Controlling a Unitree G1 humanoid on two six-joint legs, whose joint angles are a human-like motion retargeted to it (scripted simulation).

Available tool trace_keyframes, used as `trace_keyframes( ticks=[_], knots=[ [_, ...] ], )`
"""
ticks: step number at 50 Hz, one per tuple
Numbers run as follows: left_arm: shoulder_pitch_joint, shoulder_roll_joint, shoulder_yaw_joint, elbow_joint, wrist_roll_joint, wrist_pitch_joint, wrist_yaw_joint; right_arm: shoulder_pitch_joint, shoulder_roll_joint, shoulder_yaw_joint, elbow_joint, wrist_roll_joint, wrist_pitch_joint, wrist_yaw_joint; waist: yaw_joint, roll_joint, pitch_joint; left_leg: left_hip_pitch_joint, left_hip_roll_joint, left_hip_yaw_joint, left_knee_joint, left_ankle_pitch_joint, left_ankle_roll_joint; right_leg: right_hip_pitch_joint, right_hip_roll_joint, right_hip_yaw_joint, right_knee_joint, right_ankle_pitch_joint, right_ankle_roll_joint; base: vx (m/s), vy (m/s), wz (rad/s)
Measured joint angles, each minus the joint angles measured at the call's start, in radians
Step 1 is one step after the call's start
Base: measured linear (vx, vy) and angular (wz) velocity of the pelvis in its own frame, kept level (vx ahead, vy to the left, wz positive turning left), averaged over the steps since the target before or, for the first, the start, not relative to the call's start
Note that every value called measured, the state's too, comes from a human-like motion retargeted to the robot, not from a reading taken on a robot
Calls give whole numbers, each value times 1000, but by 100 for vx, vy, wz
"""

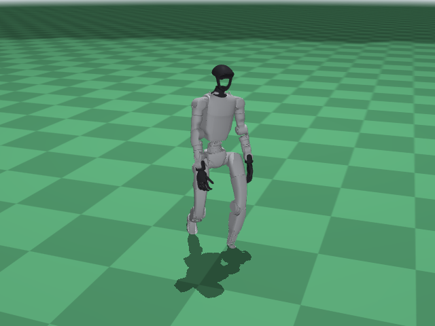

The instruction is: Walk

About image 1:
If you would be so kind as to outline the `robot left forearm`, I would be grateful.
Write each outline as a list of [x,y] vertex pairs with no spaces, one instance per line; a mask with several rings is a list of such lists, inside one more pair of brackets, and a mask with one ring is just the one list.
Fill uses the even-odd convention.
[[247,129],[247,134],[239,137],[239,141],[241,142],[241,148],[243,152],[243,159],[247,161],[247,155],[250,154],[253,159],[253,155],[251,153],[251,145],[249,143],[249,134]]

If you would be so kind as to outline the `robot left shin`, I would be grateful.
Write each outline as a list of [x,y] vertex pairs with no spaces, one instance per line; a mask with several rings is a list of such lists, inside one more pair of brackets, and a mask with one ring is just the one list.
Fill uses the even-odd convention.
[[[230,212],[229,218],[228,218],[228,239],[227,243],[230,247],[230,245],[234,244],[238,233],[241,231],[241,228],[243,226],[243,222],[245,220],[246,216],[246,207],[241,211],[240,214],[233,214],[233,212]],[[233,243],[234,242],[234,243]]]

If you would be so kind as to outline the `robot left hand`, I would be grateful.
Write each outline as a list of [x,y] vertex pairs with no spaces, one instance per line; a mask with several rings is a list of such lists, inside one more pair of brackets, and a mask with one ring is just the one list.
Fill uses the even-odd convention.
[[253,175],[253,167],[252,167],[252,156],[250,154],[247,155],[247,161],[245,160],[245,163],[247,163],[247,183],[249,183],[252,180]]

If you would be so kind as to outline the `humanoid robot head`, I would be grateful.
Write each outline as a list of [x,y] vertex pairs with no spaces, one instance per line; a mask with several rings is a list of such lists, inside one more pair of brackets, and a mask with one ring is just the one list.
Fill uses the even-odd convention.
[[[232,69],[226,65],[217,65],[212,70],[212,75],[216,77],[217,86],[215,87],[215,90],[211,92],[213,94],[214,92],[218,92],[219,94],[213,94],[218,97],[226,97],[227,94],[224,94],[225,91],[227,91],[231,85],[232,77],[234,76],[234,73]],[[229,79],[227,86],[221,86],[220,85],[220,79]]]

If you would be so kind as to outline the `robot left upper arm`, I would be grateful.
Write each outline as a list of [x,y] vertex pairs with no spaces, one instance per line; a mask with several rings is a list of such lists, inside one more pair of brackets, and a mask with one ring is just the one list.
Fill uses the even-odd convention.
[[234,111],[235,120],[237,126],[235,127],[235,132],[238,135],[247,134],[247,126],[244,124],[245,121],[245,101],[238,96],[234,96],[236,99],[236,107]]

